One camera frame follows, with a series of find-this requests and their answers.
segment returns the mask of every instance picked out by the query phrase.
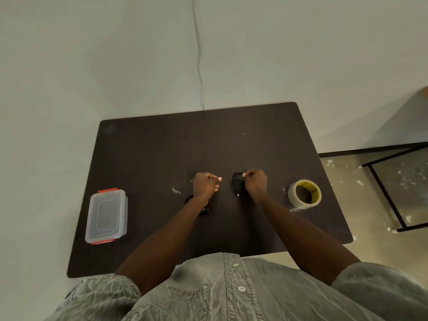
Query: forearm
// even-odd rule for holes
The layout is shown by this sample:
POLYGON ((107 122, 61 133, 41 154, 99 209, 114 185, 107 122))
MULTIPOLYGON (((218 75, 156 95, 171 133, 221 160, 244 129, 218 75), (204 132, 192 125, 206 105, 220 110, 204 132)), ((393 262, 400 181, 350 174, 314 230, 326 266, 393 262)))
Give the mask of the forearm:
POLYGON ((330 285, 342 270, 360 261, 332 236, 266 193, 254 198, 301 270, 330 285))
POLYGON ((204 198, 190 199, 163 228, 132 252, 116 274, 130 278, 142 295, 168 279, 206 201, 204 198))

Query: shirt pocket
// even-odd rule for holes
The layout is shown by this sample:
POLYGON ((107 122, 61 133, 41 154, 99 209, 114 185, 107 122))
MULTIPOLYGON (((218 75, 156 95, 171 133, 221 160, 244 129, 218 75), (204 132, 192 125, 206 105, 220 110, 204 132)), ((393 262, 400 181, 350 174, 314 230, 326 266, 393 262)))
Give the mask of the shirt pocket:
POLYGON ((205 321, 209 291, 209 284, 196 291, 159 285, 143 296, 124 320, 205 321))

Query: wire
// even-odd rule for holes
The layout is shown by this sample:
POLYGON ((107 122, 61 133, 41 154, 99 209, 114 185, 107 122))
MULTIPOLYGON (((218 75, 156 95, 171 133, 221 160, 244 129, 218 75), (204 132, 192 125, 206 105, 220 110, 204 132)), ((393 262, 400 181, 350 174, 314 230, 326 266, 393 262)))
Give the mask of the wire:
POLYGON ((199 82, 201 84, 201 97, 200 97, 200 101, 201 101, 202 110, 205 110, 205 105, 204 105, 204 100, 203 100, 204 84, 202 82, 201 69, 199 68, 199 64, 201 62, 202 46, 201 46, 201 36, 200 36, 200 32, 199 32, 198 18, 197 18, 197 15, 196 15, 196 0, 192 0, 192 10, 193 10, 193 24, 195 25, 196 44, 197 44, 197 47, 198 47, 198 63, 197 63, 197 67, 198 67, 199 82))

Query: roll of clear packing tape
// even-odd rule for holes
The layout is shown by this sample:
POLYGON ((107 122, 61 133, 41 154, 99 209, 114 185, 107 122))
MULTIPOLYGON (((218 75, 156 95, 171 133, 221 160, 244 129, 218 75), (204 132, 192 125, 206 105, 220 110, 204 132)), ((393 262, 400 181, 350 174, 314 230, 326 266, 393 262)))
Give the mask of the roll of clear packing tape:
POLYGON ((301 179, 291 185, 288 189, 288 199, 290 199, 291 204, 299 209, 308 209, 319 204, 321 201, 321 190, 319 187, 310 180, 301 179), (307 202, 304 202, 297 196, 296 189, 297 187, 306 188, 311 194, 311 198, 307 198, 307 202))

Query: gray button-up shirt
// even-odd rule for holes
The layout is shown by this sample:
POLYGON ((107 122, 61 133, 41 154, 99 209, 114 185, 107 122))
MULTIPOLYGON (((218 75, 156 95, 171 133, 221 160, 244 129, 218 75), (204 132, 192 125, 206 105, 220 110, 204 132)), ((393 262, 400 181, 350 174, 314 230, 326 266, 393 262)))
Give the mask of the gray button-up shirt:
POLYGON ((92 276, 47 320, 428 320, 427 291, 385 266, 356 263, 331 286, 258 258, 215 253, 175 268, 141 296, 128 278, 92 276))

